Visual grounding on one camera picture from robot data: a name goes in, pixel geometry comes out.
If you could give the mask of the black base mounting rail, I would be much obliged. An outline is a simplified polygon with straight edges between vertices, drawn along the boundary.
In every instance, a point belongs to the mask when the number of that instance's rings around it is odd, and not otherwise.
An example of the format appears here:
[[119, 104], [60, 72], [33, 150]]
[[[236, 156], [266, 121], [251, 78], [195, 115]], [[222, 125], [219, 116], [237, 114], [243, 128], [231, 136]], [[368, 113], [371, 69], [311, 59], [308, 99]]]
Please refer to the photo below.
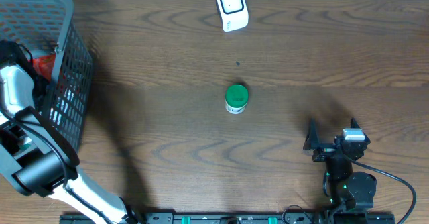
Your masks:
[[[286, 214], [192, 214], [192, 213], [146, 213], [143, 216], [147, 224], [305, 224], [326, 223], [321, 216], [313, 217], [311, 214], [301, 212], [287, 212]], [[395, 218], [392, 214], [337, 214], [335, 223], [368, 223], [368, 224], [392, 224]]]

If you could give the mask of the grey plastic mesh basket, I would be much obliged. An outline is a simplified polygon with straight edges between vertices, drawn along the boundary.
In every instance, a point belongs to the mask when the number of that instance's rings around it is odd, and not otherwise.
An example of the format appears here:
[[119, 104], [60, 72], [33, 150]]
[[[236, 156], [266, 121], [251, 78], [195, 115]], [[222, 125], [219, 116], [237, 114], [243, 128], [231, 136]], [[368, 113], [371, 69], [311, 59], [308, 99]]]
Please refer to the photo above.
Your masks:
[[73, 0], [1, 0], [1, 39], [23, 44], [34, 58], [55, 54], [41, 114], [78, 149], [93, 60], [73, 15]]

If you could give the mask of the red snack packet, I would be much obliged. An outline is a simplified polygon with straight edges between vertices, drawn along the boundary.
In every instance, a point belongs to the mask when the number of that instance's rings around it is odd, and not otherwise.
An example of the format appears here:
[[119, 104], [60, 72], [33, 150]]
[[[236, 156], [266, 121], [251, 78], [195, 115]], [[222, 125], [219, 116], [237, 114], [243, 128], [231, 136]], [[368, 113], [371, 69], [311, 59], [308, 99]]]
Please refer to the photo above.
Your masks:
[[54, 97], [66, 97], [69, 101], [81, 92], [80, 75], [77, 67], [69, 56], [63, 57], [58, 72], [55, 65], [59, 56], [54, 53], [40, 56], [32, 60], [34, 70], [47, 82], [44, 101], [52, 101]]

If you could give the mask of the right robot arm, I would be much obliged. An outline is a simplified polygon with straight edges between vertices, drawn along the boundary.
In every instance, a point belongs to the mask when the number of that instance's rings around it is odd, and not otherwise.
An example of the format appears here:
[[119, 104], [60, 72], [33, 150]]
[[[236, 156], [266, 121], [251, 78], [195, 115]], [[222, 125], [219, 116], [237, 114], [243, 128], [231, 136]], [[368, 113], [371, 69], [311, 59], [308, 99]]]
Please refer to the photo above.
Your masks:
[[324, 162], [324, 194], [331, 206], [315, 214], [313, 223], [368, 224], [368, 210], [373, 208], [376, 178], [365, 172], [355, 172], [352, 163], [364, 155], [370, 144], [358, 123], [351, 119], [350, 127], [332, 142], [320, 140], [316, 123], [310, 120], [303, 149], [313, 152], [314, 162]]

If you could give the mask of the green lid seasoning jar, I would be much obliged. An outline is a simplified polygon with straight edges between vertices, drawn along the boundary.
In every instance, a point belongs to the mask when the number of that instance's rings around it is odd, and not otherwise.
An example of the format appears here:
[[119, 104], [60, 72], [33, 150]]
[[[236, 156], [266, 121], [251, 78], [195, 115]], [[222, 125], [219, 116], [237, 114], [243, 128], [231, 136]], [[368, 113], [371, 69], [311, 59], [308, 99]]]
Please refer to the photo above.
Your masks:
[[231, 114], [242, 113], [249, 100], [249, 91], [240, 84], [234, 84], [228, 87], [225, 92], [225, 109]]

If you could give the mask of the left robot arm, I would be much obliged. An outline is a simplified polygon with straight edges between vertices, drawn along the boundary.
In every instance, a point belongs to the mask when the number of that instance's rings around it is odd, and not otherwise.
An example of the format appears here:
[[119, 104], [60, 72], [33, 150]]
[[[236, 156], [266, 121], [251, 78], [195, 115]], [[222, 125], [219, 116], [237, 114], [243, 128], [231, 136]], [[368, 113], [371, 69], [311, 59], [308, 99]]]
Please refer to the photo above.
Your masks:
[[1, 41], [1, 175], [20, 194], [62, 201], [94, 223], [143, 223], [85, 174], [75, 149], [40, 115], [48, 85], [23, 44]]

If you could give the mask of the white barcode scanner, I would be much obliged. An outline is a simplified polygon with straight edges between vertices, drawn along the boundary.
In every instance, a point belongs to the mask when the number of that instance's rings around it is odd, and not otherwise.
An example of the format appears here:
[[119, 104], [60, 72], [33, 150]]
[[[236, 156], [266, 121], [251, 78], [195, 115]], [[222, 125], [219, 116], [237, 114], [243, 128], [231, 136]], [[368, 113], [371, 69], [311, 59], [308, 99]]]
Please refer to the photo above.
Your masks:
[[244, 28], [249, 23], [249, 11], [245, 0], [217, 0], [224, 32]]

